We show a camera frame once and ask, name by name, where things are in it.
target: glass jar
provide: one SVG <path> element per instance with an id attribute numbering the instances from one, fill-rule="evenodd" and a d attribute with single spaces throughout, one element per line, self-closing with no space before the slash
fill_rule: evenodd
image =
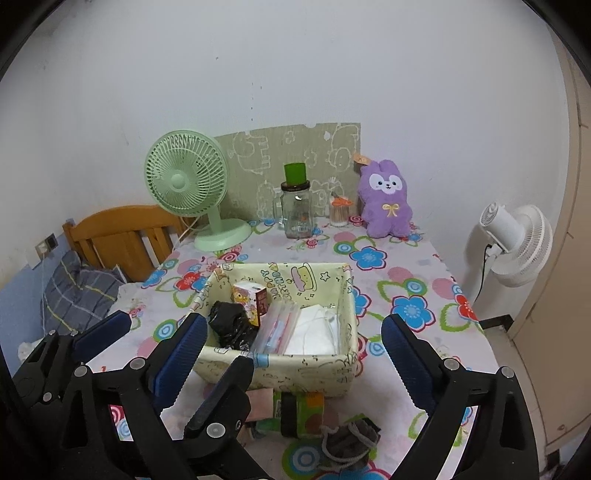
<path id="1" fill-rule="evenodd" d="M 287 238 L 309 238 L 314 230 L 310 182 L 299 185 L 281 184 L 281 198 L 273 202 L 275 222 L 285 229 Z"/>

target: chair backrest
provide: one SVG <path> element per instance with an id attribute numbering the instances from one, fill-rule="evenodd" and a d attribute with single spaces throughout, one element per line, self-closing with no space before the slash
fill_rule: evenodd
<path id="1" fill-rule="evenodd" d="M 142 240 L 150 241 L 154 255 L 162 263 L 172 253 L 171 228 L 181 235 L 185 226 L 180 217 L 157 205 L 131 205 L 95 213 L 77 225 L 65 223 L 64 233 L 73 250 L 96 268 L 119 265 L 131 281 L 144 281 L 154 264 Z"/>

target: storage basket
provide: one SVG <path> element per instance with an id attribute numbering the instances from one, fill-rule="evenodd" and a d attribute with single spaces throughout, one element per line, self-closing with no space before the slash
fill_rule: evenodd
<path id="1" fill-rule="evenodd" d="M 194 312 L 207 317 L 216 300 L 230 301 L 231 285 L 249 280 L 267 287 L 269 302 L 291 299 L 300 307 L 314 304 L 337 308 L 340 322 L 338 355 L 253 355 L 221 348 L 211 329 L 194 370 L 206 381 L 217 382 L 238 355 L 253 357 L 255 372 L 250 388 L 322 392 L 327 397 L 347 393 L 357 368 L 357 320 L 351 269 L 342 263 L 223 264 L 209 277 Z"/>

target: green lid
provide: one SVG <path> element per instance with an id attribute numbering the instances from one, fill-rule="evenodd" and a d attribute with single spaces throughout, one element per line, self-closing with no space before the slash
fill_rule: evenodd
<path id="1" fill-rule="evenodd" d="M 285 182 L 288 185 L 300 185 L 306 183 L 306 164 L 305 163 L 286 163 L 283 165 L 285 170 Z"/>

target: purple stuffed bunny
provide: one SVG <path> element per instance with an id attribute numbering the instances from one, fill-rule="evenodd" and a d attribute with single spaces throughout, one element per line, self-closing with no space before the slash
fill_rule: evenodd
<path id="1" fill-rule="evenodd" d="M 407 203 L 406 182 L 396 164 L 392 160 L 372 161 L 362 155 L 354 159 L 363 165 L 357 191 L 365 204 L 361 217 L 368 224 L 368 235 L 410 235 L 413 211 Z"/>

